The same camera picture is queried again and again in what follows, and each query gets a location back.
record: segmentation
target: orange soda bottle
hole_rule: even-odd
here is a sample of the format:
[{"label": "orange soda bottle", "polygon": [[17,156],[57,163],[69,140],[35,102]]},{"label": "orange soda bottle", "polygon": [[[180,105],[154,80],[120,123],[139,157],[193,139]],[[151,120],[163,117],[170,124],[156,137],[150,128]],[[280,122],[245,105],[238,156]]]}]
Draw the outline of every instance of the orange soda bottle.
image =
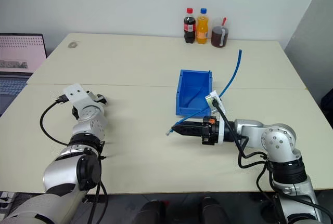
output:
[{"label": "orange soda bottle", "polygon": [[196,39],[199,44],[205,44],[208,37],[208,17],[206,16],[207,9],[202,7],[201,15],[198,17],[198,25],[196,29]]}]

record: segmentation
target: laptop screen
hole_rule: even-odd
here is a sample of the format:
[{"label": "laptop screen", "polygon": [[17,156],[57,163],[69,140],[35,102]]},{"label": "laptop screen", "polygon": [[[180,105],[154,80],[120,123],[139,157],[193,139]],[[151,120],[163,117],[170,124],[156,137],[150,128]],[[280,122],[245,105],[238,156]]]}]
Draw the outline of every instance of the laptop screen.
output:
[{"label": "laptop screen", "polygon": [[0,74],[32,74],[45,59],[42,34],[0,34]]}]

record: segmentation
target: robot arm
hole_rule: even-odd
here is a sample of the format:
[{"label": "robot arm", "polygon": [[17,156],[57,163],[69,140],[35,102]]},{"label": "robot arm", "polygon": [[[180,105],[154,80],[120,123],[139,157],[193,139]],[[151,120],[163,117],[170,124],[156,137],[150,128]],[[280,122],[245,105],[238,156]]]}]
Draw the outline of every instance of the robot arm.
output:
[{"label": "robot arm", "polygon": [[107,125],[102,103],[106,100],[79,84],[67,87],[64,93],[78,121],[72,138],[44,172],[45,194],[24,202],[2,224],[69,223],[87,192],[100,183],[100,155]]},{"label": "robot arm", "polygon": [[[212,92],[206,100],[211,109],[217,106],[219,111],[224,112],[216,93]],[[237,135],[237,142],[242,144],[241,137],[248,137],[246,147],[267,152],[266,164],[270,171],[270,184],[278,192],[273,201],[280,223],[296,223],[304,219],[321,222],[320,210],[296,202],[290,197],[297,196],[303,201],[318,204],[310,177],[305,172],[301,152],[295,148],[296,134],[293,129],[285,124],[264,125],[255,120],[237,119],[228,123],[233,133],[221,117],[218,121],[214,116],[205,116],[202,123],[185,121],[172,129],[181,135],[200,136],[202,144],[208,145],[233,142],[233,135]]]}]

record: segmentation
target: brown liquid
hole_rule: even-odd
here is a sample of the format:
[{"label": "brown liquid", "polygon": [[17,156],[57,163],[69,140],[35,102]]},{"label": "brown liquid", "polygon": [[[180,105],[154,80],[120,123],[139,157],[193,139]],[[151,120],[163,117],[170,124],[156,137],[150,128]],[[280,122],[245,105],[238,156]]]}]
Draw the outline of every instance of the brown liquid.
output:
[{"label": "brown liquid", "polygon": [[221,37],[222,37],[222,32],[221,32],[221,28],[217,28],[215,29],[213,28],[213,31],[212,31],[212,45],[215,46],[215,47],[218,47],[218,48],[221,48],[221,47],[224,47],[226,44],[227,44],[227,40],[228,40],[228,35],[229,33],[226,33],[224,35],[224,39],[223,39],[223,45],[220,46],[221,44]]}]

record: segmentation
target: laptop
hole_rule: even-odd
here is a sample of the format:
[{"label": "laptop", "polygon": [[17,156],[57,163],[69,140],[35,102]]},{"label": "laptop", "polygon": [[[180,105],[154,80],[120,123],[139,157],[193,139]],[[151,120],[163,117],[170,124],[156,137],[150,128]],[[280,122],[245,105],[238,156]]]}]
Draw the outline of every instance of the laptop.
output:
[{"label": "laptop", "polygon": [[0,33],[0,115],[45,59],[42,34]]}]

